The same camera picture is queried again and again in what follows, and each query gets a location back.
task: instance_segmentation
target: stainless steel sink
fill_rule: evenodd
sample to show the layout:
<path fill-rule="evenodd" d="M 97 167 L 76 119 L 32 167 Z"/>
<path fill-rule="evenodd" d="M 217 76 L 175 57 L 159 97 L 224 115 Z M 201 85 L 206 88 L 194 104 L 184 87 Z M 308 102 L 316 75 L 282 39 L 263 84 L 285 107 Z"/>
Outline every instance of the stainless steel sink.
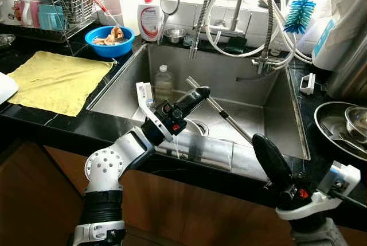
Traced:
<path fill-rule="evenodd" d="M 258 76 L 248 58 L 198 52 L 196 60 L 189 61 L 187 52 L 171 46 L 143 45 L 89 109 L 142 122 L 135 83 L 153 84 L 159 66 L 167 64 L 174 77 L 172 101 L 191 90 L 185 79 L 192 76 L 201 85 L 211 87 L 211 96 L 248 133 L 265 134 L 284 155 L 309 159 L 288 70 Z M 251 146 L 208 103 L 188 118 L 208 137 Z"/>

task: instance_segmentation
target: blue cup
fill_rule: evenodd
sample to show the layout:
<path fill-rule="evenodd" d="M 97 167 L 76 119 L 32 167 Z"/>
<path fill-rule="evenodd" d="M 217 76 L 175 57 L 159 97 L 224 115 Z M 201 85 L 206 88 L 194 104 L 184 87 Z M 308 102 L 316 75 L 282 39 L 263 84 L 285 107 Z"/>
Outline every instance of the blue cup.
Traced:
<path fill-rule="evenodd" d="M 41 29 L 60 31 L 65 28 L 65 16 L 61 6 L 40 4 L 38 6 L 38 19 Z"/>

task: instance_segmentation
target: faucet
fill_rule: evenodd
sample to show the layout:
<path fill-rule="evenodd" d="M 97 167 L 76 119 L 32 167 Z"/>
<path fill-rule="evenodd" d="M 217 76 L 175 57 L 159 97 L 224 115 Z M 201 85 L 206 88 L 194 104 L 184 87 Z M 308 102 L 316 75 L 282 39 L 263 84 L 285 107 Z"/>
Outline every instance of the faucet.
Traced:
<path fill-rule="evenodd" d="M 271 34 L 273 30 L 274 8 L 273 8 L 273 1 L 272 0 L 267 0 L 267 1 L 268 1 L 269 13 L 268 13 L 268 29 L 267 29 L 264 49 L 262 50 L 259 58 L 252 60 L 252 65 L 257 67 L 258 74 L 265 74 L 265 75 L 269 74 L 272 71 L 272 66 L 273 66 L 273 63 L 268 61 L 268 52 L 269 52 Z M 190 60 L 194 60 L 196 57 L 197 47 L 198 47 L 198 42 L 199 42 L 199 35 L 201 32 L 201 26 L 202 26 L 205 12 L 208 9 L 209 3 L 210 3 L 210 0 L 204 0 L 204 3 L 202 5 L 199 19 L 197 22 L 197 26 L 195 29 L 194 41 L 190 47 L 190 54 L 189 54 Z M 238 16 L 239 16 L 241 4 L 242 4 L 242 0 L 237 0 L 230 28 L 228 29 L 228 28 L 217 27 L 215 30 L 220 31 L 220 32 L 227 32 L 229 36 L 243 36 L 242 31 L 236 30 L 236 26 L 239 21 Z"/>

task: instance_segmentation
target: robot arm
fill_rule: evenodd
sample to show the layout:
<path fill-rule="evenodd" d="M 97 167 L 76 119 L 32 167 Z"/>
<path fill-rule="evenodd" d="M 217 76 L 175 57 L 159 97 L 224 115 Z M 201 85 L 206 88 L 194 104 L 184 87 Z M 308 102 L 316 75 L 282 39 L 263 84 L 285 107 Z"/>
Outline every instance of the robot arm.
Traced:
<path fill-rule="evenodd" d="M 209 97 L 208 87 L 199 87 L 173 105 L 164 102 L 154 113 L 145 111 L 148 120 L 134 127 L 112 146 L 95 151 L 85 163 L 89 180 L 84 190 L 84 207 L 80 224 L 75 228 L 73 246 L 120 245 L 125 235 L 122 220 L 122 186 L 119 178 L 136 168 L 152 153 L 154 146 L 186 127 L 184 118 Z"/>

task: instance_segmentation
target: dish rack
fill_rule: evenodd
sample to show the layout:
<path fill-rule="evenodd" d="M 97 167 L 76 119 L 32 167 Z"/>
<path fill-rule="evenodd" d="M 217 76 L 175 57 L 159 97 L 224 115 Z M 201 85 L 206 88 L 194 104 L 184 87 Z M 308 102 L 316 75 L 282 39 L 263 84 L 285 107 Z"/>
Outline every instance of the dish rack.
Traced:
<path fill-rule="evenodd" d="M 69 45 L 69 38 L 97 20 L 93 0 L 51 0 L 51 4 L 54 7 L 61 6 L 63 9 L 65 26 L 62 30 L 43 30 L 40 28 L 10 25 L 0 25 L 0 30 L 6 30 L 8 33 L 13 33 L 20 37 L 35 38 L 37 40 L 56 43 L 66 42 Z M 63 23 L 60 16 L 58 14 L 56 16 L 58 21 Z"/>

